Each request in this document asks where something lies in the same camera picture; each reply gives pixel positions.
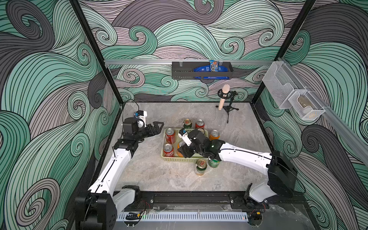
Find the red cola can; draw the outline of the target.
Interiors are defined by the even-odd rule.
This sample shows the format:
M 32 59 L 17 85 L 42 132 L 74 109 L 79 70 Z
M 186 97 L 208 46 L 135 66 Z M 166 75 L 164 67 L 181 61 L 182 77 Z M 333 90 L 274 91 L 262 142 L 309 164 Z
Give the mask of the red cola can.
M 174 157 L 174 150 L 172 144 L 165 144 L 163 147 L 163 156 L 164 157 Z
M 165 139 L 169 144 L 174 144 L 176 142 L 175 139 L 175 130 L 173 128 L 168 128 L 165 131 Z
M 199 120 L 195 123 L 195 128 L 204 129 L 204 128 L 205 128 L 205 122 L 204 122 L 202 119 L 199 119 Z

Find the green gold-top can front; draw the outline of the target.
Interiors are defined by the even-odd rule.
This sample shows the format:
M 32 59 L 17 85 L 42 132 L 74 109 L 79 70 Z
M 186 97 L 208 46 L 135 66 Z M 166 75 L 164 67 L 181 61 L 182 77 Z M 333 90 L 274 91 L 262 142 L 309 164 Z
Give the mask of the green gold-top can front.
M 195 174 L 202 176 L 207 169 L 207 161 L 205 159 L 198 159 L 195 163 Z

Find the green gold-top can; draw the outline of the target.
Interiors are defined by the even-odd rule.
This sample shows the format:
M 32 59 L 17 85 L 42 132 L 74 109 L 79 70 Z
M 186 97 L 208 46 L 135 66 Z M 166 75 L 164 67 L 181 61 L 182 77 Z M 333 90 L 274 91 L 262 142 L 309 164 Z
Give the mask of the green gold-top can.
M 183 127 L 185 129 L 191 129 L 192 128 L 192 121 L 190 119 L 185 119 L 183 122 Z
M 198 159 L 195 163 L 195 174 L 202 176 L 207 169 L 207 161 L 205 159 Z

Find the green gold-top can back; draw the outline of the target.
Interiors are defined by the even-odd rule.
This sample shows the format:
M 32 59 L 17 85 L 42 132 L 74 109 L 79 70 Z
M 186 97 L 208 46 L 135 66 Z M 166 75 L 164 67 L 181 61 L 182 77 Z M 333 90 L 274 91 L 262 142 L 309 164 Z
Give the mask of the green gold-top can back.
M 183 127 L 185 129 L 191 129 L 192 128 L 192 121 L 190 119 L 185 119 L 183 122 Z

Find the green soda can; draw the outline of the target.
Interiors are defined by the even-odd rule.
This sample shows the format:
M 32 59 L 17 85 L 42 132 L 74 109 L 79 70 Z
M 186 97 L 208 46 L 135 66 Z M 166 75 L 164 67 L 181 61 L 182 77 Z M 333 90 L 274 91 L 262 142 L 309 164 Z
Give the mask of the green soda can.
M 209 159 L 208 161 L 208 165 L 211 167 L 211 168 L 217 168 L 220 164 L 220 161 L 219 160 L 216 160 L 216 159 Z

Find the orange soda can back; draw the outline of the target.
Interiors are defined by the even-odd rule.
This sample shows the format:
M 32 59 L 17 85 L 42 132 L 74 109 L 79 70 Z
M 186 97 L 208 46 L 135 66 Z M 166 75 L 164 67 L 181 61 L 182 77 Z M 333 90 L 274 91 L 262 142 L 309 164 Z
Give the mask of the orange soda can back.
M 219 133 L 219 131 L 218 130 L 212 130 L 211 132 L 210 132 L 210 135 L 209 135 L 209 139 L 210 139 L 210 141 L 212 141 L 212 140 L 218 140 L 219 139 L 219 137 L 220 137 L 220 133 Z

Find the orange soda can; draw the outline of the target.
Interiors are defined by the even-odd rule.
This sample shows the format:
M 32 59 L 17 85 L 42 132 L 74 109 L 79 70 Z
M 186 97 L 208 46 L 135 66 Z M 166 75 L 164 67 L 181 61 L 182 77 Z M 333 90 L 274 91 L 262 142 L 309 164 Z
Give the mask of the orange soda can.
M 212 140 L 218 140 L 219 139 L 219 137 L 220 137 L 220 133 L 219 133 L 219 131 L 218 130 L 212 130 L 211 132 L 210 132 L 210 135 L 209 135 L 209 139 L 210 139 L 210 141 L 212 141 Z
M 183 158 L 183 155 L 181 153 L 181 151 L 179 150 L 183 145 L 185 145 L 186 143 L 182 140 L 180 141 L 178 144 L 177 144 L 177 155 L 178 157 L 182 157 Z

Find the orange soda can front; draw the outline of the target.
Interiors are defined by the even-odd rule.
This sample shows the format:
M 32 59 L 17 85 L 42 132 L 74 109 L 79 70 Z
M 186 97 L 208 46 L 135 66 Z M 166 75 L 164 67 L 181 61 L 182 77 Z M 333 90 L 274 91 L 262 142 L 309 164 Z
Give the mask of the orange soda can front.
M 181 153 L 181 151 L 179 150 L 183 145 L 185 145 L 186 143 L 182 140 L 180 141 L 178 144 L 177 144 L 177 155 L 178 157 L 182 157 L 183 158 L 183 155 Z

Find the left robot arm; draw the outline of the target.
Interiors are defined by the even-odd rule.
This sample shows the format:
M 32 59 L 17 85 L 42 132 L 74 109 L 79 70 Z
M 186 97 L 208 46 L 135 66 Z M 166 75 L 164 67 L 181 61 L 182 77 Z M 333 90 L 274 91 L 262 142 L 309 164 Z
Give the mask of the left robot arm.
M 113 155 L 104 170 L 87 191 L 75 199 L 75 228 L 77 230 L 111 230 L 117 216 L 134 203 L 137 190 L 123 188 L 115 192 L 118 180 L 139 143 L 159 135 L 164 123 L 146 124 L 145 119 L 129 117 L 123 121 L 122 137 L 113 146 Z

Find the black microphone tripod stand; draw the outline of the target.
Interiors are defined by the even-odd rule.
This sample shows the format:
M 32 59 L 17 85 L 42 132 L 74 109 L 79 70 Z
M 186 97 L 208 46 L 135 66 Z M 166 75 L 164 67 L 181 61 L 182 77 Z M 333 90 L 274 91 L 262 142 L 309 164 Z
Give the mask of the black microphone tripod stand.
M 226 106 L 223 106 L 223 109 L 225 110 L 225 112 L 227 113 L 227 123 L 229 122 L 229 114 L 230 114 L 230 111 L 232 110 L 239 110 L 238 108 L 235 108 L 232 106 L 233 102 L 234 102 L 234 99 L 235 99 L 235 96 L 237 96 L 238 93 L 236 91 L 230 91 L 228 93 L 228 99 L 230 99 L 230 102 L 228 105 Z

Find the beige microphone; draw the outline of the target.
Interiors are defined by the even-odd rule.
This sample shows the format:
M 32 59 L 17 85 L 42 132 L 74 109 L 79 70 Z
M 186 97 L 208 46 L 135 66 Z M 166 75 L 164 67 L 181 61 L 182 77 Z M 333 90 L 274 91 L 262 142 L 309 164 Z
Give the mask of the beige microphone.
M 218 96 L 220 97 L 218 110 L 221 110 L 223 108 L 223 105 L 228 98 L 228 93 L 230 92 L 230 85 L 225 84 L 221 90 L 218 91 Z

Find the blue snack bag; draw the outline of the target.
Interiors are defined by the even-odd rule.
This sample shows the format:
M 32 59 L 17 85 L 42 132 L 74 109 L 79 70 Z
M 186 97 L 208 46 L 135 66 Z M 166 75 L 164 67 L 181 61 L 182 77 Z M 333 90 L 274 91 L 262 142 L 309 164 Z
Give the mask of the blue snack bag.
M 197 67 L 193 69 L 193 72 L 211 72 L 211 67 L 210 65 L 207 66 L 203 66 L 203 67 Z M 228 68 L 226 68 L 225 66 L 218 66 L 217 67 L 217 72 L 228 72 Z M 212 77 L 203 77 L 203 79 L 229 79 L 229 77 L 226 76 L 212 76 Z

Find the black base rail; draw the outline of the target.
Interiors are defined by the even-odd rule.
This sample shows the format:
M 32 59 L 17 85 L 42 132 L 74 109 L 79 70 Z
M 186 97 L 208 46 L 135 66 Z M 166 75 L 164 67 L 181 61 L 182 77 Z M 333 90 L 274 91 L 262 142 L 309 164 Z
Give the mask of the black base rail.
M 149 192 L 141 191 L 138 198 L 126 208 L 126 211 L 153 209 L 154 207 L 167 207 L 169 205 L 230 205 L 232 209 L 241 210 L 265 210 L 270 205 L 279 204 L 306 204 L 301 193 L 295 193 L 294 197 L 287 198 L 279 195 L 265 199 L 262 203 L 245 199 L 244 191 L 230 192 Z

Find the back aluminium rail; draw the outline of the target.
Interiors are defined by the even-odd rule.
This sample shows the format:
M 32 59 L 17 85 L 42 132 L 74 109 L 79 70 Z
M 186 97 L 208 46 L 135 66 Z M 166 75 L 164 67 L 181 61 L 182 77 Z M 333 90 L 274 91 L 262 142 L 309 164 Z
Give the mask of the back aluminium rail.
M 105 65 L 171 65 L 173 62 L 209 62 L 206 59 L 105 59 Z M 219 60 L 219 62 L 230 62 L 232 65 L 271 65 L 272 60 L 240 60 L 240 59 L 228 59 Z

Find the large clear wall bin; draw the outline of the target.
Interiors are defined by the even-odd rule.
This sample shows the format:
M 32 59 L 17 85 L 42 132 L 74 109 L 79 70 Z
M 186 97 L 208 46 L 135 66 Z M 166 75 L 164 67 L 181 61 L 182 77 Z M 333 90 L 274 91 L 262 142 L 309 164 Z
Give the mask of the large clear wall bin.
M 263 78 L 263 83 L 279 109 L 292 107 L 289 98 L 298 89 L 295 74 L 283 61 L 274 61 Z

